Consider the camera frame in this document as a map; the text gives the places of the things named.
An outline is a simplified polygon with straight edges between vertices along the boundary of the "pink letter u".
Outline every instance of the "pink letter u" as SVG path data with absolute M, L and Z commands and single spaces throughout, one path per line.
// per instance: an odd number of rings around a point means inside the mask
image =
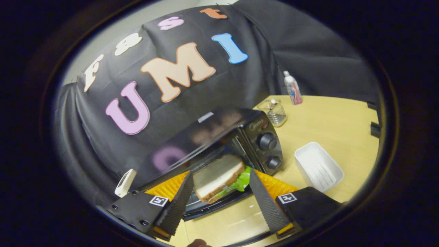
M 107 106 L 105 113 L 109 115 L 116 125 L 126 134 L 137 134 L 142 131 L 149 122 L 149 110 L 145 102 L 136 91 L 136 82 L 128 83 L 120 92 L 120 95 L 127 97 L 136 108 L 139 117 L 131 122 L 119 108 L 119 100 L 113 99 Z

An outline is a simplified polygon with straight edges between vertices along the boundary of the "lettuce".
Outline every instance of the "lettuce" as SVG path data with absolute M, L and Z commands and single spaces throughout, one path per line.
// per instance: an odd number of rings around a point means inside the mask
M 239 174 L 238 178 L 236 179 L 236 182 L 234 182 L 230 186 L 224 188 L 221 192 L 216 194 L 216 196 L 223 197 L 227 193 L 229 193 L 230 191 L 232 191 L 234 189 L 239 190 L 241 192 L 244 192 L 245 188 L 250 183 L 250 171 L 251 170 L 252 170 L 251 167 L 245 166 L 245 170 L 241 174 Z

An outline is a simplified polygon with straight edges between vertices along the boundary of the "toaster oven knob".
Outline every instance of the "toaster oven knob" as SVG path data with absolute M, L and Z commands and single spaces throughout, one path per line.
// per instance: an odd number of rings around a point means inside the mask
M 279 170 L 282 165 L 284 165 L 284 162 L 279 157 L 275 156 L 268 162 L 267 166 L 270 169 Z
M 277 139 L 272 133 L 265 133 L 259 140 L 259 148 L 261 150 L 274 149 L 277 145 Z

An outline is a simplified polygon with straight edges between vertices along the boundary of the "small glass jar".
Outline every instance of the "small glass jar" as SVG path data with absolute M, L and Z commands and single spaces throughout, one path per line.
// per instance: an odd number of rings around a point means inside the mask
M 257 106 L 258 110 L 265 112 L 271 124 L 275 127 L 282 126 L 287 120 L 287 114 L 280 100 L 266 100 Z

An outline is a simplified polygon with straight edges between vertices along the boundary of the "spray bottle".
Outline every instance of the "spray bottle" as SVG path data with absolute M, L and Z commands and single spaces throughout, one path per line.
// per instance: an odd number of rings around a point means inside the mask
M 293 105 L 301 104 L 303 100 L 296 79 L 290 76 L 290 73 L 288 73 L 288 71 L 286 70 L 284 71 L 284 75 L 285 75 L 284 83 L 285 86 L 287 87 L 287 92 L 290 95 L 291 102 L 293 103 Z

